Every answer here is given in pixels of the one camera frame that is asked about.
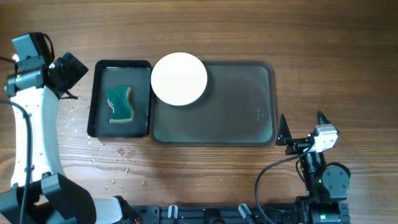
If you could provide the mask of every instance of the water spill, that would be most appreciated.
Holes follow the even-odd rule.
[[[118,149],[117,152],[118,152],[118,155],[119,155],[119,156],[123,156],[123,154],[124,154],[124,149]]]

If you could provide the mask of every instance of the white plate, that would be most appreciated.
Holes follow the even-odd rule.
[[[172,53],[157,62],[150,83],[163,102],[183,106],[193,103],[205,91],[207,72],[195,56]]]

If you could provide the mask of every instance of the black cable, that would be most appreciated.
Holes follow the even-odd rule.
[[[5,57],[0,57],[0,60],[6,61],[6,62],[10,62],[10,63],[17,63],[15,60],[9,59],[9,58],[5,58]]]
[[[43,34],[43,36],[50,42],[51,56],[52,56],[51,63],[52,63],[55,60],[54,46],[52,45],[52,41],[51,41],[50,37],[47,34]]]
[[[293,157],[290,157],[290,158],[288,158],[288,159],[283,159],[283,160],[281,160],[281,161],[275,162],[275,163],[273,163],[273,164],[267,166],[265,169],[263,169],[263,170],[260,172],[259,176],[257,177],[256,184],[255,184],[255,186],[254,186],[254,198],[256,199],[257,207],[259,208],[261,214],[264,216],[264,218],[266,218],[266,219],[268,220],[269,223],[275,224],[273,221],[271,221],[271,220],[268,218],[268,216],[266,215],[266,213],[262,210],[262,207],[261,207],[261,204],[260,204],[260,201],[259,201],[258,190],[259,190],[260,178],[262,177],[262,175],[263,175],[267,170],[273,168],[274,166],[277,166],[277,165],[282,164],[282,163],[284,163],[284,162],[292,161],[292,160],[298,159],[298,158],[300,158],[300,157],[302,157],[302,156],[305,156],[306,154],[308,154],[308,153],[310,152],[310,150],[311,150],[311,147],[308,147],[307,150],[306,150],[305,152],[303,152],[303,153],[301,153],[301,154],[299,154],[299,155],[297,155],[297,156],[293,156]]]
[[[347,168],[346,166],[344,166],[343,164],[341,164],[339,162],[331,162],[331,163],[328,163],[326,166],[327,167],[328,166],[338,166],[338,167],[342,168],[348,174],[348,178],[351,178],[351,171],[349,171],[349,168]]]
[[[300,176],[300,179],[304,182],[304,177],[303,177],[303,175],[301,175],[301,172],[298,167],[299,162],[300,162],[300,159],[298,159],[296,162],[296,171],[297,171],[298,175]]]
[[[23,118],[25,118],[25,122],[26,122],[26,135],[27,135],[27,152],[26,152],[27,155],[26,155],[26,168],[25,168],[26,180],[25,180],[24,196],[22,198],[21,214],[19,217],[19,223],[23,224],[23,223],[25,223],[25,211],[26,211],[26,204],[28,201],[28,194],[29,194],[30,175],[31,175],[31,171],[32,171],[32,169],[31,169],[31,167],[32,167],[32,125],[30,123],[29,114],[23,107],[21,107],[17,103],[9,101],[9,100],[0,100],[0,103],[9,104],[9,105],[12,105],[12,106],[15,106],[16,108],[18,108],[22,112]]]

